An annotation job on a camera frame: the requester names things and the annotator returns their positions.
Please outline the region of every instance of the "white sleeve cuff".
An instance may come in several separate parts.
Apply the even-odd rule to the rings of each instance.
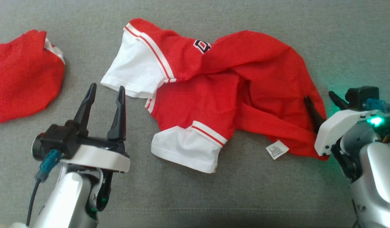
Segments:
[[[56,56],[58,56],[61,59],[61,61],[63,61],[64,64],[66,63],[64,61],[64,54],[63,54],[63,52],[58,47],[54,47],[50,43],[50,41],[47,39],[47,37],[46,37],[46,42],[44,43],[44,48],[49,50],[50,52],[54,53]]]
[[[100,83],[116,91],[123,86],[129,97],[152,98],[163,83],[176,80],[169,71],[168,62],[156,43],[127,25],[118,55]]]
[[[221,147],[196,131],[175,126],[154,135],[151,152],[205,173],[214,173]]]

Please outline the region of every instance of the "gray couch cushion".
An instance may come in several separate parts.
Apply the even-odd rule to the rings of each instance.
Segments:
[[[66,59],[59,97],[29,118],[0,124],[0,223],[24,222],[39,163],[31,143],[51,123],[75,115],[89,84],[115,58],[122,28],[134,17],[183,36],[214,42],[238,30],[265,32],[305,59],[329,114],[329,89],[374,85],[390,102],[390,0],[0,0],[0,43],[30,29],[46,30]],[[104,136],[116,92],[98,87],[88,125]],[[99,227],[351,227],[355,217],[348,181],[335,160],[284,155],[272,160],[261,135],[236,132],[219,156],[215,174],[200,173],[151,154],[158,132],[145,100],[127,98],[127,152],[131,170],[112,182]],[[37,192],[33,218],[57,180]]]

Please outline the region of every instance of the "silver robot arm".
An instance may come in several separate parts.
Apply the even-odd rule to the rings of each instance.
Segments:
[[[378,100],[376,87],[348,90],[349,104],[329,95],[341,111],[313,121],[320,125],[315,149],[320,156],[332,154],[351,180],[354,227],[390,228],[390,116],[380,115],[390,105]]]
[[[103,170],[128,172],[130,159],[116,152],[81,145],[72,159],[62,159],[60,165],[58,182],[31,227],[55,224],[58,228],[95,228],[101,210],[97,200],[106,183]],[[108,196],[103,196],[100,200],[107,201]]]
[[[106,138],[88,137],[89,113],[95,100],[96,84],[92,84],[73,120],[64,126],[52,124],[34,140],[32,155],[43,161],[36,174],[26,224],[13,228],[95,228],[98,211],[105,209],[111,193],[114,172],[129,171],[130,159],[125,152],[125,91],[121,86],[116,98],[118,109]],[[61,166],[53,192],[30,225],[35,192],[51,169]]]

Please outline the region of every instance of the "white care label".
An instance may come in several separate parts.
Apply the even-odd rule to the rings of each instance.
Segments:
[[[266,149],[274,160],[279,158],[281,155],[285,154],[289,150],[289,148],[279,140],[271,144],[270,146],[267,146]]]

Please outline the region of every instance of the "green led light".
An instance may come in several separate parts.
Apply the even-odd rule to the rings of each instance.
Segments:
[[[381,117],[374,117],[374,118],[368,119],[367,121],[368,121],[368,123],[372,123],[373,125],[375,125],[377,127],[383,122],[383,119]]]

